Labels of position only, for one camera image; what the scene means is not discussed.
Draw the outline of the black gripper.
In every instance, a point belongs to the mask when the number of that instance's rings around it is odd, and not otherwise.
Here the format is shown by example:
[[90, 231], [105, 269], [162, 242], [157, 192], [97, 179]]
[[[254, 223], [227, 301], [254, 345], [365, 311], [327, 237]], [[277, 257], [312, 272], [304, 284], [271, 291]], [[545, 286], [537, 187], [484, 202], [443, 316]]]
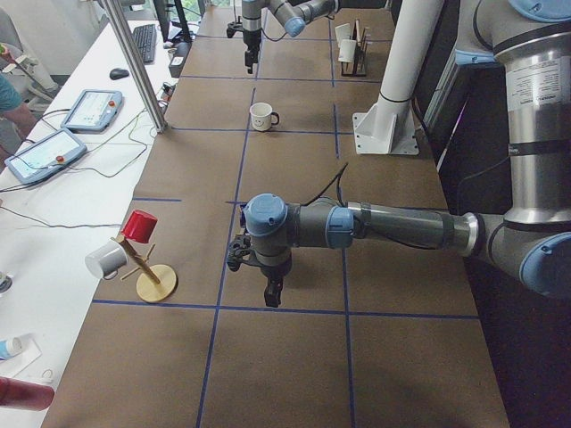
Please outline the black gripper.
[[259, 49], [261, 44], [261, 29], [244, 29], [243, 41], [247, 46], [244, 52], [244, 65], [248, 74], [253, 74], [253, 68], [259, 63]]
[[250, 257], [250, 261], [261, 269], [261, 273], [268, 278], [264, 290], [265, 305], [278, 308], [281, 305], [283, 290], [283, 277], [287, 276], [292, 268], [292, 253], [285, 249], [279, 254], [263, 255], [257, 251]]

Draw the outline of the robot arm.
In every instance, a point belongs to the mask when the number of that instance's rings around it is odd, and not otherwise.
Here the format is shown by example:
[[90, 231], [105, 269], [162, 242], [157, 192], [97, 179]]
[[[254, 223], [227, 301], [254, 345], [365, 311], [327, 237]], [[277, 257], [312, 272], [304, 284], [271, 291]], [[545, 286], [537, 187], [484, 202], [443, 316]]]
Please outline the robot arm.
[[341, 9], [341, 4], [335, 0], [304, 1], [296, 4], [286, 0], [243, 1], [242, 15], [237, 19], [237, 25], [246, 44], [244, 65], [248, 74], [253, 74], [253, 66], [259, 62], [263, 9], [269, 10], [288, 36], [297, 37], [317, 18], [335, 15]]
[[549, 298], [570, 295], [570, 4], [463, 1], [447, 78], [452, 110], [416, 104], [439, 36], [442, 1], [404, 1], [379, 95], [352, 118], [359, 154], [401, 154], [412, 119], [440, 120], [429, 135], [446, 211], [346, 202], [319, 192], [305, 203], [272, 193], [242, 209], [229, 269], [258, 268], [277, 307], [294, 248], [344, 249], [376, 239], [479, 259]]

